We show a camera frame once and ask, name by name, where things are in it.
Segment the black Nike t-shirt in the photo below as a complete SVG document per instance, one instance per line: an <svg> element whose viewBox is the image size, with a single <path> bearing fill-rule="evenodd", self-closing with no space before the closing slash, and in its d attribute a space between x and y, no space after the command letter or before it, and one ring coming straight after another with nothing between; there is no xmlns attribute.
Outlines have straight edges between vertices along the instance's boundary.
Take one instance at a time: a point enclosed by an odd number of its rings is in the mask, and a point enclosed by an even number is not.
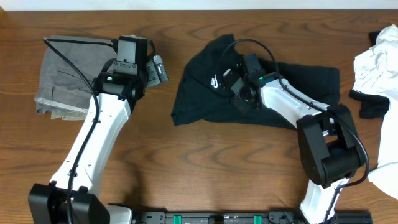
<svg viewBox="0 0 398 224"><path fill-rule="evenodd" d="M242 112L232 104L234 94L224 88L221 76L227 69L236 68L241 58L231 46L234 41L233 34L222 35L187 63L171 112L174 125L205 120L293 129L291 123L269 108ZM340 71L337 68L273 63L265 59L260 64L267 72L279 69L291 86L314 100L330 106L339 103Z"/></svg>

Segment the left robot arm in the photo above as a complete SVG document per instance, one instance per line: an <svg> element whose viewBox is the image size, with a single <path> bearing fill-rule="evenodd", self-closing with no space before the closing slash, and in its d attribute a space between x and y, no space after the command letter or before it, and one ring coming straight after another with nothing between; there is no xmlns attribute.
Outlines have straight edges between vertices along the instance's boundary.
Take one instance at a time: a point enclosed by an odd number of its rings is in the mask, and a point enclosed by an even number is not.
<svg viewBox="0 0 398 224"><path fill-rule="evenodd" d="M150 88L168 80L163 61L152 40L122 35L109 46L115 58L89 82L78 67L44 42L86 82L91 93L83 126L68 156L47 185L34 184L28 203L34 223L139 223L127 205L99 200L101 180L116 138L138 100Z"/></svg>

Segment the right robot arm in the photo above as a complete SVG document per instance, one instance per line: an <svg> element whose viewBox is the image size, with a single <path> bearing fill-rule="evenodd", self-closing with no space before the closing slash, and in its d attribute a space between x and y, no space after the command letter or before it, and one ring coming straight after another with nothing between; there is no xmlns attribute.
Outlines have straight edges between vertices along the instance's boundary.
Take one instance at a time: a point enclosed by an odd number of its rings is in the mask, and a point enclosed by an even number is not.
<svg viewBox="0 0 398 224"><path fill-rule="evenodd" d="M358 137L350 110L330 106L295 89L278 70L268 73L255 54L244 56L236 70L222 74L224 87L242 111L265 107L295 127L302 167L309 182L300 211L281 223L371 223L366 214L335 210L343 188L360 167L369 169L369 157Z"/></svg>

